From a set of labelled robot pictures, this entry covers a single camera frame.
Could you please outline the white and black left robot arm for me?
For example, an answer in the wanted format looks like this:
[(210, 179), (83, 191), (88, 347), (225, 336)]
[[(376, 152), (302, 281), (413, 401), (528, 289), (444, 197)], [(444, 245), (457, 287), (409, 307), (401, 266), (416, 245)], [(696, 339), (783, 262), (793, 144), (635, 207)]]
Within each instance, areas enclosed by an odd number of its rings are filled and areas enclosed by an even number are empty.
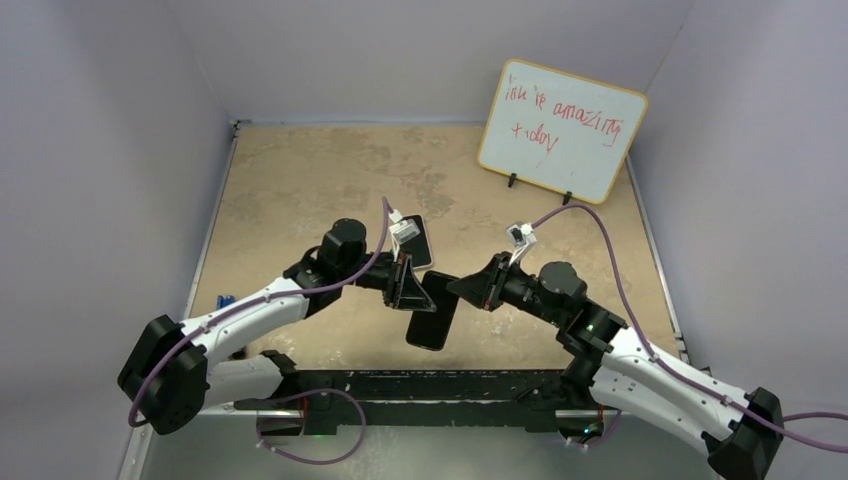
[(232, 354), (278, 328), (339, 300), (347, 286), (377, 290), (384, 306), (433, 313), (436, 302), (414, 271), (428, 241), (421, 220), (393, 210), (374, 249), (366, 228), (343, 218), (294, 264), (257, 292), (211, 313), (174, 320), (160, 315), (142, 330), (117, 384), (131, 402), (128, 423), (173, 433), (220, 404), (263, 399), (284, 409), (297, 399), (293, 365), (279, 353), (234, 360)]

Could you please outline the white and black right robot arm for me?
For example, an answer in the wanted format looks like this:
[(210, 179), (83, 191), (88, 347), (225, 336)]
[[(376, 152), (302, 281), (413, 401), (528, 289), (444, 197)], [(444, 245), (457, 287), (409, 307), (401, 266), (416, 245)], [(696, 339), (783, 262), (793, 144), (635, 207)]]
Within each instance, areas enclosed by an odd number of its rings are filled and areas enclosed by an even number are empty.
[(508, 304), (557, 327), (573, 357), (561, 381), (569, 404), (631, 413), (692, 446), (724, 479), (766, 477), (783, 437), (759, 421), (782, 422), (778, 398), (725, 384), (642, 340), (634, 323), (588, 297), (570, 263), (528, 274), (503, 252), (447, 289), (478, 309)]

